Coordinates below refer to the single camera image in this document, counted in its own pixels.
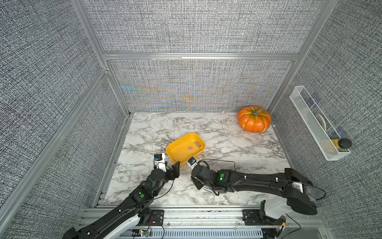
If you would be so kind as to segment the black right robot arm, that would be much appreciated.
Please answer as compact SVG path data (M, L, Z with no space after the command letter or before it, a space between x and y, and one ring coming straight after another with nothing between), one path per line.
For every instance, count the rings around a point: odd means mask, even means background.
M241 191L276 195L264 203L264 214L269 218L278 219L290 211L317 214L313 183L292 168L285 168L283 173L248 174L228 169L216 172L197 164L192 169L191 178L197 189L206 186L217 196Z

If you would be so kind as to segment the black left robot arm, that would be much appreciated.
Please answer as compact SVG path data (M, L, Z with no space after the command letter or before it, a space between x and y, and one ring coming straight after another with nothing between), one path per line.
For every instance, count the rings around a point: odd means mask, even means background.
M171 167L167 163L163 171L156 166L147 177L113 210L97 221L79 230L69 229L63 236L64 239L116 239L123 232L135 227L146 219L151 210L150 205L156 199L168 181L174 181L180 176L180 162Z

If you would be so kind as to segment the yellow plastic storage box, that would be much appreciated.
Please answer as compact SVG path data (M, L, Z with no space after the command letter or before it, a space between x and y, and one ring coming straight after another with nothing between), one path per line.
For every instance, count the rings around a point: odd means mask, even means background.
M195 144L195 141L197 141L201 147L198 147ZM174 163L179 161L180 167L185 166L191 157L199 157L205 150L206 143L196 133L189 133L169 144L166 148L166 152L170 159Z

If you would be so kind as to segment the orange decorative pumpkin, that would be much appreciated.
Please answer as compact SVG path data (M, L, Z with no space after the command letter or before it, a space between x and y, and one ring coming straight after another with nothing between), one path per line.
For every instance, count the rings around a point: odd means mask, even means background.
M272 123L272 116L268 111L259 107L245 107L238 113L240 127L251 133L264 133Z

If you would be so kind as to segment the white brush in shelf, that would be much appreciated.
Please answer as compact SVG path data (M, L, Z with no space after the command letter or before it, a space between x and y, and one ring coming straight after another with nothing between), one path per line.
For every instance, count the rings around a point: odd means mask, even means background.
M324 116L319 114L319 113L317 113L317 114L315 114L315 118L317 119L318 123L323 128L323 130L326 131L327 130L327 125L326 125L326 121L325 121Z

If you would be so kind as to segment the yellow bottle with black cap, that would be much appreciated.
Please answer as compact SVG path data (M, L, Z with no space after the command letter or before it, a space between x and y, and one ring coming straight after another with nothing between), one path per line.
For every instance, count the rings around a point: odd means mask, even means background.
M353 145L352 141L347 138L336 138L331 141L337 149L350 149Z

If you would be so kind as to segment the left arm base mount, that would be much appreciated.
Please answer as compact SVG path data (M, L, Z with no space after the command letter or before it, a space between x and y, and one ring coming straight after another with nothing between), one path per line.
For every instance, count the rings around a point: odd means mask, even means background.
M162 226L164 222L164 210L146 209L138 216L140 217L140 226Z

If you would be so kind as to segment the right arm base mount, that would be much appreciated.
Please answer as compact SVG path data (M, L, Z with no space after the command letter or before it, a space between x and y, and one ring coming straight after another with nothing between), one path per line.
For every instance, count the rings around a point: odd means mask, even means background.
M284 201L263 200L259 209L245 209L242 220L246 226L275 226L277 231L286 227L283 213L288 209Z

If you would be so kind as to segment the clear acrylic wall shelf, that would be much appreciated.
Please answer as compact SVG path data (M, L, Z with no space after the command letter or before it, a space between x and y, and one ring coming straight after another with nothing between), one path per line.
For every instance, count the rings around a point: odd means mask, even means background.
M327 161L337 161L351 153L350 149L335 145L341 136L304 86L296 86L289 98Z

